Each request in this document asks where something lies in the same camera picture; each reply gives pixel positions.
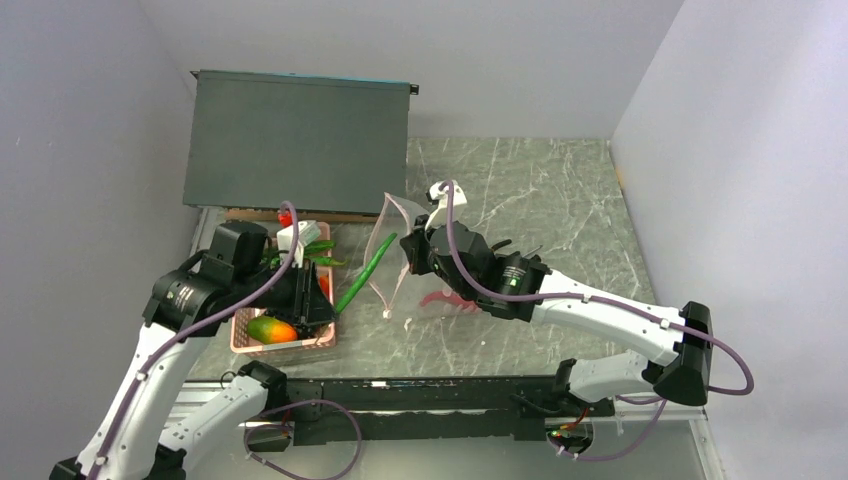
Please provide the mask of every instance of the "clear plastic bag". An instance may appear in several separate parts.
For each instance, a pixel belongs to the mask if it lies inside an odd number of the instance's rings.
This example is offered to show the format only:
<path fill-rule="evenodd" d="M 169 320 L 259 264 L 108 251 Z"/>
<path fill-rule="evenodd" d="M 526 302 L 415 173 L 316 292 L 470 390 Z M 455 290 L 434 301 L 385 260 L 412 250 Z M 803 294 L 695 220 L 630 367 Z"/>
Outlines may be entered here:
<path fill-rule="evenodd" d="M 406 198 L 385 194 L 383 210 L 365 247 L 365 264 L 392 233 L 397 238 L 374 269 L 368 285 L 383 302 L 383 318 L 427 318 L 477 313 L 473 302 L 466 302 L 435 274 L 412 275 L 400 239 L 412 233 L 415 218 L 429 212 Z"/>

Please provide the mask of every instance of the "dark green box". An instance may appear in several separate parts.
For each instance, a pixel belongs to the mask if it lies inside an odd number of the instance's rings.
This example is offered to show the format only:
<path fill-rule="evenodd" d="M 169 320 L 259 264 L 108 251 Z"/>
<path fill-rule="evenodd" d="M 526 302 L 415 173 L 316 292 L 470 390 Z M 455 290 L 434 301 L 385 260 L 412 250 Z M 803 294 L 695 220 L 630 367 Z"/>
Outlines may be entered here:
<path fill-rule="evenodd" d="M 402 82 L 201 71 L 183 203 L 379 213 L 405 194 Z"/>

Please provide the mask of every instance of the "pink basket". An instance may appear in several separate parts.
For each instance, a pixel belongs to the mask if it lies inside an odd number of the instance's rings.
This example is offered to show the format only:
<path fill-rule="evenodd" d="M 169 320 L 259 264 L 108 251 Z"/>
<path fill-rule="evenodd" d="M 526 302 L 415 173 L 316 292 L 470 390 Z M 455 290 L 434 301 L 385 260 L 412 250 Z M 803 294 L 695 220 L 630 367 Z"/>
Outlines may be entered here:
<path fill-rule="evenodd" d="M 330 226 L 326 223 L 318 222 L 318 227 L 321 229 L 321 236 L 318 239 L 329 240 Z M 332 251 L 327 252 L 326 255 L 331 256 Z M 335 305 L 336 302 L 333 296 L 333 269 L 331 267 L 318 267 L 318 275 L 327 275 L 329 278 L 330 303 Z M 263 313 L 265 313 L 265 309 L 263 308 L 242 308 L 236 312 L 233 320 L 230 322 L 232 325 L 230 327 L 230 350 L 255 358 L 311 348 L 328 348 L 336 344 L 336 324 L 334 322 L 319 330 L 318 336 L 315 338 L 265 345 L 247 335 L 247 322 Z"/>

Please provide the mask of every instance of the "white robotic arm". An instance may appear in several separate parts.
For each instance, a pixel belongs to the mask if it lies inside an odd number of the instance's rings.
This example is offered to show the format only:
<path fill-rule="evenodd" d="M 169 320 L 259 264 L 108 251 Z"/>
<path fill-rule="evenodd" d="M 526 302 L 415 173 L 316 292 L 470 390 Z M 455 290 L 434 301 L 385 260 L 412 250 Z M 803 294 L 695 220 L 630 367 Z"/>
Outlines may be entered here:
<path fill-rule="evenodd" d="M 710 334 L 707 307 L 636 302 L 581 284 L 537 255 L 499 254 L 455 221 L 451 200 L 466 203 L 460 192 L 453 182 L 428 191 L 436 209 L 416 219 L 412 233 L 401 239 L 411 273 L 435 273 L 493 316 L 575 327 L 630 349 L 601 360 L 564 361 L 554 387 L 564 397 L 588 404 L 653 391 L 685 405 L 706 403 L 712 345 L 698 337 Z"/>

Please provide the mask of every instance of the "white object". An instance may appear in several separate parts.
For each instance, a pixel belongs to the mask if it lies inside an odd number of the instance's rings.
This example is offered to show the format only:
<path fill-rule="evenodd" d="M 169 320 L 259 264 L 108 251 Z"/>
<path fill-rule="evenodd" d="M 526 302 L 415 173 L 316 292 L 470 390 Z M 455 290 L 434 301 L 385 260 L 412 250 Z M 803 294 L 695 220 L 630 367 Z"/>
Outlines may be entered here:
<path fill-rule="evenodd" d="M 659 307 L 629 300 L 584 285 L 554 270 L 546 275 L 539 293 L 572 292 L 587 296 L 602 296 L 626 303 L 640 310 L 684 325 L 676 308 Z M 619 345 L 635 350 L 648 360 L 666 366 L 677 358 L 674 344 L 683 340 L 683 333 L 663 329 L 634 313 L 598 302 L 582 300 L 545 300 L 533 309 L 532 321 L 579 328 Z"/>
<path fill-rule="evenodd" d="M 251 377 L 239 375 L 215 398 L 181 422 L 162 431 L 159 443 L 184 449 L 183 470 L 191 472 L 226 435 L 265 408 L 268 390 Z"/>
<path fill-rule="evenodd" d="M 569 393 L 595 403 L 627 393 L 653 393 L 653 385 L 642 378 L 648 359 L 632 350 L 598 360 L 577 360 L 571 367 Z"/>
<path fill-rule="evenodd" d="M 430 190 L 427 192 L 429 198 L 433 201 L 438 201 L 439 204 L 436 206 L 436 209 L 430 213 L 430 217 L 427 219 L 427 224 L 425 225 L 426 229 L 438 228 L 442 225 L 446 224 L 448 221 L 448 192 L 447 188 L 442 190 L 441 186 L 444 182 L 434 183 L 433 186 L 430 187 Z M 459 220 L 462 216 L 462 212 L 465 210 L 465 206 L 468 201 L 465 199 L 465 193 L 463 193 L 462 189 L 459 188 L 456 182 L 453 182 L 453 219 L 454 221 Z"/>
<path fill-rule="evenodd" d="M 297 225 L 297 247 L 294 251 L 294 260 L 292 265 L 300 267 L 303 265 L 303 249 L 321 236 L 321 229 L 318 227 L 318 222 L 314 220 L 301 220 L 297 222 Z M 277 232 L 277 248 L 280 249 L 281 259 L 286 253 L 288 253 L 289 248 L 291 248 L 293 235 L 294 228 L 291 225 Z"/>
<path fill-rule="evenodd" d="M 136 379 L 138 369 L 154 351 L 174 335 L 173 331 L 157 324 L 141 327 L 135 356 L 117 395 L 112 400 L 106 418 L 77 457 L 77 461 L 82 465 L 83 474 L 88 475 L 91 467 L 98 461 L 97 451 L 103 442 L 103 435 L 112 424 L 115 411 L 123 400 L 127 388 Z M 112 448 L 106 452 L 106 461 L 100 469 L 100 478 L 138 480 L 150 473 L 159 435 L 162 433 L 162 427 L 168 419 L 174 400 L 192 365 L 200 353 L 206 349 L 209 341 L 209 337 L 188 338 L 171 347 L 153 365 L 133 397 L 123 424 L 118 427 Z"/>

